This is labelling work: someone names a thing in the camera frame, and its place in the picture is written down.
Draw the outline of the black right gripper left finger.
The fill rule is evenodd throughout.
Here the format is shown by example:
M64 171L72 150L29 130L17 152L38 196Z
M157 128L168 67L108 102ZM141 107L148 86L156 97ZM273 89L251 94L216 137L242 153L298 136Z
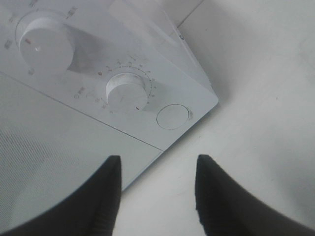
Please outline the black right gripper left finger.
M4 235L111 236L121 197L121 158L111 155L63 201Z

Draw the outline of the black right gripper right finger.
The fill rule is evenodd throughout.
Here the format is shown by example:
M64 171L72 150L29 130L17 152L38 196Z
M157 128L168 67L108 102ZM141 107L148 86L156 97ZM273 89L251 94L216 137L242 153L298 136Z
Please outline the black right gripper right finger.
M195 204L208 236L313 236L315 231L269 207L210 156L198 156Z

